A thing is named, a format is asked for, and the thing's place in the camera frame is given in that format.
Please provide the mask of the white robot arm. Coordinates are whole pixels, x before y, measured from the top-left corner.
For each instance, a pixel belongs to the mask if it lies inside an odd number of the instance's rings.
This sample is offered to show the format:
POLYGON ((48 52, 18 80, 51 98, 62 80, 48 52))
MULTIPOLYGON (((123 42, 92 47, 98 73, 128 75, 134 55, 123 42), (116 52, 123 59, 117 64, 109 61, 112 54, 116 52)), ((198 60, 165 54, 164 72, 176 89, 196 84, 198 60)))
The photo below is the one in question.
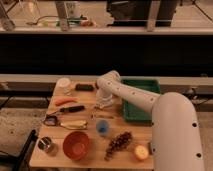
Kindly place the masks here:
POLYGON ((196 110, 188 98, 125 85, 115 70, 96 83, 99 108, 112 104, 112 95, 117 95, 152 116, 154 171, 205 171, 196 110))

